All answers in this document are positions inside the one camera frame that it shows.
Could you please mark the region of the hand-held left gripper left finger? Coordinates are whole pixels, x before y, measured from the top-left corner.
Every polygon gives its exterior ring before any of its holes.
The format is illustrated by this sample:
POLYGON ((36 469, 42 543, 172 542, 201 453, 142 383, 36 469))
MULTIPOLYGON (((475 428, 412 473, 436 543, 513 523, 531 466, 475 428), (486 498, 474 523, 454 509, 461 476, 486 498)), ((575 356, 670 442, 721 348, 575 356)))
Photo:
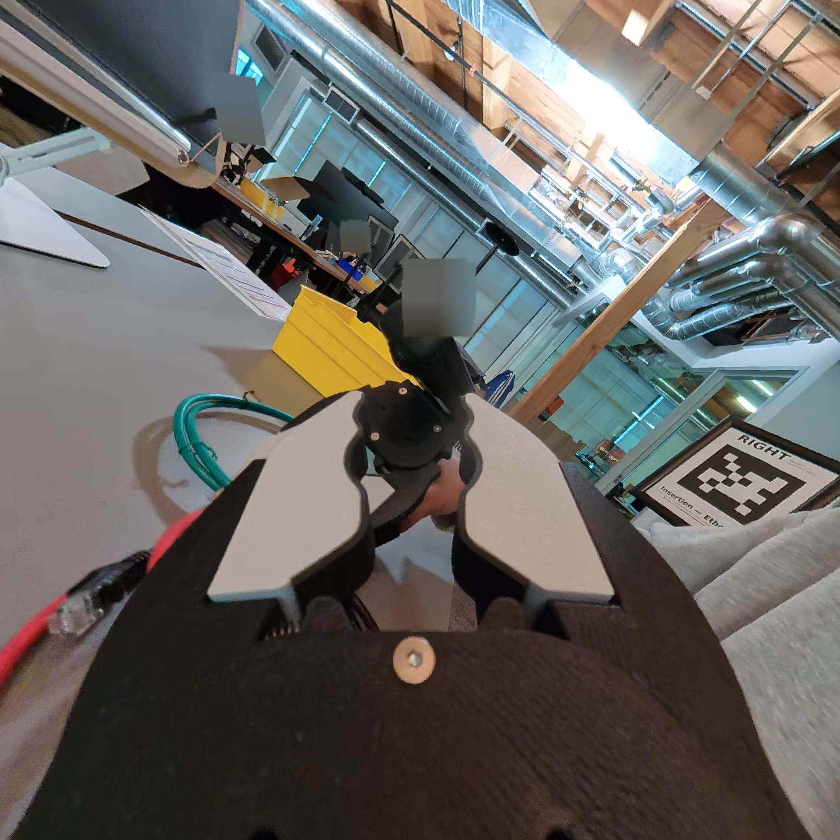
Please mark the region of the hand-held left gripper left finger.
POLYGON ((302 614, 352 595, 373 570, 360 391, 276 436, 206 591, 212 602, 276 599, 302 614))

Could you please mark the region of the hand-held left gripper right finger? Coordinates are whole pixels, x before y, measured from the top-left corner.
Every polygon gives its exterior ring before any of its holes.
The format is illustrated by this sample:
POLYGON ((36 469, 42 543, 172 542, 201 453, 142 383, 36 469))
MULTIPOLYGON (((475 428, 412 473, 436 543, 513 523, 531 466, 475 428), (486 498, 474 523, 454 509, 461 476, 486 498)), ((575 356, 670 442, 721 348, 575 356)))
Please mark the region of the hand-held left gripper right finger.
POLYGON ((478 606, 516 599, 607 605, 615 591, 570 483, 548 447, 470 393, 463 398, 453 572, 478 606))

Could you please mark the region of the yellow plastic bin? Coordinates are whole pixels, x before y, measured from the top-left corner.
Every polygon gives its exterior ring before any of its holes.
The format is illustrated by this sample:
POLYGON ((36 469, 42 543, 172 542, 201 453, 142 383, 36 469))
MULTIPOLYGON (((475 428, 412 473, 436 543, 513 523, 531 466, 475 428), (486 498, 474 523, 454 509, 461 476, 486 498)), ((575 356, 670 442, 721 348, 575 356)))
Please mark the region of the yellow plastic bin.
POLYGON ((418 384, 394 363, 378 328, 306 287, 300 289, 272 351, 325 397, 385 382, 418 384))

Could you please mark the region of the person's right hand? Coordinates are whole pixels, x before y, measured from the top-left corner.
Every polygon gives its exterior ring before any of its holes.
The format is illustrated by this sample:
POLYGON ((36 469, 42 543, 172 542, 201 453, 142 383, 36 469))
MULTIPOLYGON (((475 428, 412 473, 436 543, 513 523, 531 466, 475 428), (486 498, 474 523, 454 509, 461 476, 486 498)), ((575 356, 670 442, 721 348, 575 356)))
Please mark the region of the person's right hand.
POLYGON ((439 474, 418 505, 400 522, 400 533, 429 519, 439 531, 452 532, 465 482, 459 474, 459 458, 438 462, 439 474))

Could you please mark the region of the framed marker sign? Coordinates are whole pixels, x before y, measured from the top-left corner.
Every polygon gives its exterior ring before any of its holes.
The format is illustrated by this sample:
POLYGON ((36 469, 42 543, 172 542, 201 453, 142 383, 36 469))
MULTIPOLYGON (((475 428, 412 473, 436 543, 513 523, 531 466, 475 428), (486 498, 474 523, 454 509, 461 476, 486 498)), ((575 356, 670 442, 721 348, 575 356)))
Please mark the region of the framed marker sign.
POLYGON ((635 486, 633 497, 678 527, 741 527, 838 501, 839 464, 729 418, 635 486))

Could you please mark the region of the white paper sheet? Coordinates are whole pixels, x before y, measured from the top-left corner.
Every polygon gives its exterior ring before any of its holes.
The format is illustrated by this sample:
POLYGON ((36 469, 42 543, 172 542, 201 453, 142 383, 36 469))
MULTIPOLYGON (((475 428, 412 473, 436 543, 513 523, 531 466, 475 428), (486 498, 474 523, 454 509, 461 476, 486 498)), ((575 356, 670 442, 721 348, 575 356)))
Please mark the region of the white paper sheet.
POLYGON ((224 246, 143 208, 141 212, 249 309, 261 318, 286 322, 291 305, 224 246))

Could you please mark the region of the person's grey sweatshirt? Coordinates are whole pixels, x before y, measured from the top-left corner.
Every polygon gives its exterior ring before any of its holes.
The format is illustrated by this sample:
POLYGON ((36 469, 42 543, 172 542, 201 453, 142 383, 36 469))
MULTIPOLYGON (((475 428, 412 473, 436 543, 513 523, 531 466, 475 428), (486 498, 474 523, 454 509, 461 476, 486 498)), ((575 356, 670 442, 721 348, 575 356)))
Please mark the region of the person's grey sweatshirt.
POLYGON ((638 518, 715 632, 811 838, 839 838, 839 510, 743 527, 638 518))

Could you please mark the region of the white stand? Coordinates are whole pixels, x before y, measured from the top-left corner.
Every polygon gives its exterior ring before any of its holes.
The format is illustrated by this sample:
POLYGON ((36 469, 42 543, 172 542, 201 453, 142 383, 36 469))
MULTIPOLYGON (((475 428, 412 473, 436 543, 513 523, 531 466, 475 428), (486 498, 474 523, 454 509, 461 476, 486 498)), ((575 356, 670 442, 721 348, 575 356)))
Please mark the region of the white stand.
POLYGON ((109 259, 17 180, 17 176, 81 156, 107 151, 113 143, 80 128, 15 149, 1 147, 1 243, 70 263, 106 269, 109 259))

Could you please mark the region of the black wood-edged panel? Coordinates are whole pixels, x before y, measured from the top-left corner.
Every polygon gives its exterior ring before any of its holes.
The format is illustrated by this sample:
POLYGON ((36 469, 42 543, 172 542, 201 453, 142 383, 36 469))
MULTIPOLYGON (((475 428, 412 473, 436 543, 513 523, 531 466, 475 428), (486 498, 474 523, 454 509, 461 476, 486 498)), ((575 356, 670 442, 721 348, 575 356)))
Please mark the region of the black wood-edged panel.
POLYGON ((224 162, 214 79, 235 70, 240 1, 2 1, 2 77, 179 184, 224 162))

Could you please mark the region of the wooden post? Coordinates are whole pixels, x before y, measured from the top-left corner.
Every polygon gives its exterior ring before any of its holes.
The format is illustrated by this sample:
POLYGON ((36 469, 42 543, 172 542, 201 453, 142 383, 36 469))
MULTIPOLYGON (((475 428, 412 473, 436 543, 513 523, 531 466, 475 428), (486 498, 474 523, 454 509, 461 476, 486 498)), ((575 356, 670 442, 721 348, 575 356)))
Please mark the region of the wooden post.
POLYGON ((510 417, 527 425, 540 415, 729 217, 721 205, 703 204, 511 409, 510 417))

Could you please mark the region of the silver duct pipes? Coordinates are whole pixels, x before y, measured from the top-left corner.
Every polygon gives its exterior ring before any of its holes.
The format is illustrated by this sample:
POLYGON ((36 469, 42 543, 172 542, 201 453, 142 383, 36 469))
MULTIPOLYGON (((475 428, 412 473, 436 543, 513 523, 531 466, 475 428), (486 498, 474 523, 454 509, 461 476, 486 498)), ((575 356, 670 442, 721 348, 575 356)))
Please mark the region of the silver duct pipes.
MULTIPOLYGON (((533 191, 540 175, 512 152, 491 156, 496 138, 455 101, 397 57, 335 2, 247 2, 268 29, 319 77, 393 131, 493 221, 550 250, 549 235, 577 236, 533 191)), ((668 298, 658 292, 641 308, 669 340, 692 340, 749 315, 794 306, 838 339, 838 249, 816 220, 778 213, 673 272, 687 280, 668 298)))

